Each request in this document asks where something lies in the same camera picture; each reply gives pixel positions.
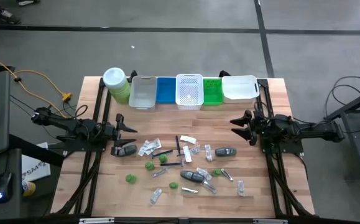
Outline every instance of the blue plastic basket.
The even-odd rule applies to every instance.
[[[175,78],[158,78],[156,102],[175,103]]]

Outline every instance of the green plastic basket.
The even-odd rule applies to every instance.
[[[204,105],[220,105],[223,103],[223,82],[221,79],[203,79]]]

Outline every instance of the storage bin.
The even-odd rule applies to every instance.
[[[224,103],[252,103],[260,95],[257,79],[252,75],[223,77]]]
[[[154,109],[156,86],[156,77],[134,77],[131,83],[129,106],[139,110]]]
[[[223,103],[223,85],[221,79],[203,79],[203,105],[220,105]]]
[[[156,102],[175,103],[175,77],[157,79]]]
[[[180,110],[200,110],[203,104],[203,77],[199,74],[177,75],[175,102]]]

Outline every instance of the desk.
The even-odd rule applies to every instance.
[[[88,105],[88,111],[82,118],[92,118],[100,77],[85,77],[81,88],[78,106]],[[269,79],[270,94],[274,113],[291,115],[284,79]],[[99,121],[102,119],[103,105],[100,108]],[[231,146],[238,149],[236,157],[215,157],[208,162],[204,150],[192,157],[192,163],[184,167],[169,167],[168,174],[152,178],[151,171],[144,165],[153,161],[160,169],[158,159],[137,154],[129,157],[113,157],[109,154],[113,145],[108,143],[103,153],[96,187],[93,216],[103,217],[210,217],[210,218],[255,218],[274,217],[274,209],[267,173],[265,156],[260,147],[250,146],[243,138],[231,132],[235,125],[230,119],[240,118],[244,110],[252,109],[252,104],[222,104],[204,106],[201,111],[179,111],[176,105],[157,105],[154,112],[134,110],[126,105],[118,105],[112,99],[109,111],[111,123],[115,123],[116,113],[124,115],[126,126],[138,130],[138,133],[123,133],[123,138],[136,138],[140,148],[145,140],[159,138],[162,148],[157,151],[175,149],[175,136],[187,135],[198,140],[197,144],[210,144],[212,149]],[[168,162],[178,162],[177,151],[168,154]],[[70,198],[77,188],[85,153],[76,152],[65,159],[58,181],[52,212],[56,212]],[[284,166],[288,186],[293,190],[300,203],[311,213],[313,205],[308,188],[304,166],[292,154],[284,154]],[[180,171],[225,168],[235,180],[243,180],[246,197],[239,197],[236,181],[226,177],[214,177],[211,183],[218,193],[212,194],[201,185],[180,177]],[[138,177],[134,185],[125,181],[127,174]],[[168,187],[170,182],[179,183],[177,190]],[[199,190],[199,194],[186,194],[181,187]],[[163,194],[155,205],[149,205],[149,199],[156,188]],[[83,208],[87,200],[87,190],[83,198]],[[279,190],[281,208],[285,211],[283,194]]]

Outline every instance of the yellow cable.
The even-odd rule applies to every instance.
[[[64,94],[63,91],[61,91],[61,90],[54,84],[54,82],[51,81],[51,79],[50,79],[48,76],[44,75],[43,73],[36,72],[36,71],[33,71],[33,70],[21,70],[21,71],[18,71],[18,72],[14,72],[14,74],[18,74],[18,73],[21,73],[21,72],[31,72],[31,73],[36,73],[36,74],[38,74],[38,75],[43,76],[44,78],[46,78],[46,79],[51,83],[51,85],[54,86],[54,88],[55,88],[59,93],[61,93],[61,95]]]
[[[11,75],[14,77],[14,78],[17,78],[16,74],[14,74],[10,69],[8,69],[5,65],[3,65],[3,63],[0,62],[0,65],[3,66],[9,73],[11,73]],[[64,118],[67,118],[53,103],[51,103],[49,100],[46,100],[45,98],[39,96],[39,95],[36,95],[35,93],[31,93],[30,91],[28,91],[25,86],[22,84],[21,81],[18,82],[21,87],[25,90],[25,92],[27,92],[28,94],[36,97],[36,98],[39,98],[43,101],[45,101],[46,103],[48,103],[49,105],[51,105],[52,107],[54,107],[60,114],[61,116],[63,116]]]

